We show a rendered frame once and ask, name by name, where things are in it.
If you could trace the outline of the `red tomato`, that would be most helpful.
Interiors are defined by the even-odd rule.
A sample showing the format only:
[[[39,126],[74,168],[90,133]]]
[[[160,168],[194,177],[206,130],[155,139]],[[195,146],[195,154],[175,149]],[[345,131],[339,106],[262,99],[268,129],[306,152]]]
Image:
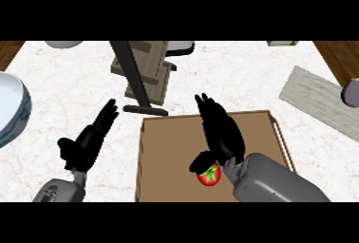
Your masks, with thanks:
[[[222,169],[217,162],[215,162],[209,169],[197,175],[197,178],[206,186],[215,186],[219,183],[222,178]]]

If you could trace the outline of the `pale green box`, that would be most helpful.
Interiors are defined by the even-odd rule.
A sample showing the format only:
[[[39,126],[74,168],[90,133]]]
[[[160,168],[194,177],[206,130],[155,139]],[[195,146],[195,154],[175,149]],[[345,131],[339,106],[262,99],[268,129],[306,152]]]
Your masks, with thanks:
[[[296,46],[299,41],[266,41],[271,47]]]

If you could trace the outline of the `grey round bowl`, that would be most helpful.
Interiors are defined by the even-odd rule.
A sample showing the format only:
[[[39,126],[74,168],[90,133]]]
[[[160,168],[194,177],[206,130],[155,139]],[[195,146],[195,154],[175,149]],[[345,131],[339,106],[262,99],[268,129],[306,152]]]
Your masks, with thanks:
[[[82,44],[82,41],[46,41],[46,44],[59,49],[73,48]]]

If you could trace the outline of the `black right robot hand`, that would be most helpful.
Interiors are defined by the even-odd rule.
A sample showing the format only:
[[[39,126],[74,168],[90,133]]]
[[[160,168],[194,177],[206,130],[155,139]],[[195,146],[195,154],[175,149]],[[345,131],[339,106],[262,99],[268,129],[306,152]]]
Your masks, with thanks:
[[[203,174],[215,162],[223,166],[226,161],[244,161],[246,143],[234,118],[223,106],[207,94],[197,95],[209,150],[201,152],[189,165],[189,171]]]

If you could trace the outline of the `brown wooden tray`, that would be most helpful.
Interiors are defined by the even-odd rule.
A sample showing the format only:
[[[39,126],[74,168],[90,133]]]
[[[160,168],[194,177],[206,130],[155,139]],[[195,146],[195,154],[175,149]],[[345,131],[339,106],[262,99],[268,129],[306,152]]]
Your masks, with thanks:
[[[246,141],[246,152],[266,154],[294,168],[280,123],[266,110],[231,114]],[[234,202],[226,178],[207,187],[189,165],[207,150],[203,119],[198,115],[145,118],[141,129],[136,196],[138,202]]]

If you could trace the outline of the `purple eggplant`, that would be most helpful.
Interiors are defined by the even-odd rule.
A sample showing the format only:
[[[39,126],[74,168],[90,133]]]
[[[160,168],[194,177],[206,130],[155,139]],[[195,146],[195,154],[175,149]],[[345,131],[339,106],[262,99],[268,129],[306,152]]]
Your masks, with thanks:
[[[359,107],[359,78],[353,78],[346,84],[342,99],[347,106]]]

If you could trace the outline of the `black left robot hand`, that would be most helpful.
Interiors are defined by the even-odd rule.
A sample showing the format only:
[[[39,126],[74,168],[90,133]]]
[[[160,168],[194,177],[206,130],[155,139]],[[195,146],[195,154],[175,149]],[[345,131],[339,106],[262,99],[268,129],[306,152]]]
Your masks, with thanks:
[[[86,126],[77,139],[59,138],[61,158],[67,162],[67,170],[86,173],[92,169],[118,115],[118,106],[111,99],[99,111],[95,122]]]

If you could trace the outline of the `grey wooden cutting board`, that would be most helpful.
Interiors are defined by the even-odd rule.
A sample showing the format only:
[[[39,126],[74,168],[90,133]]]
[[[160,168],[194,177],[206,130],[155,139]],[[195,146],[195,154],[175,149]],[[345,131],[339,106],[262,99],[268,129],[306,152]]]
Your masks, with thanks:
[[[359,108],[342,100],[342,87],[296,66],[280,99],[359,142]]]

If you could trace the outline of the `white blue-rimmed bowl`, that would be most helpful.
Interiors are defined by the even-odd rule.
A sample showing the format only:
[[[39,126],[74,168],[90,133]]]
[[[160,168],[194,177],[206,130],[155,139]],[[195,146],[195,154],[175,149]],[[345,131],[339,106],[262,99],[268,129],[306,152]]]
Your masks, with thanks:
[[[24,82],[12,73],[0,71],[0,148],[22,133],[31,109],[31,95]]]

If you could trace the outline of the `wooden tiered basket stand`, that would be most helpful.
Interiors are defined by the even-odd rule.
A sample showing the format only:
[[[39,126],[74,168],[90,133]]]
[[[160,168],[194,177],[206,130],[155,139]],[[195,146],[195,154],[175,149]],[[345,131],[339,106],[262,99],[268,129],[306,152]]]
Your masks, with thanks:
[[[163,105],[170,73],[178,70],[166,62],[167,41],[111,41],[116,58],[111,72],[127,79],[124,95],[138,101],[126,105],[124,112],[167,116],[169,112],[152,105]]]

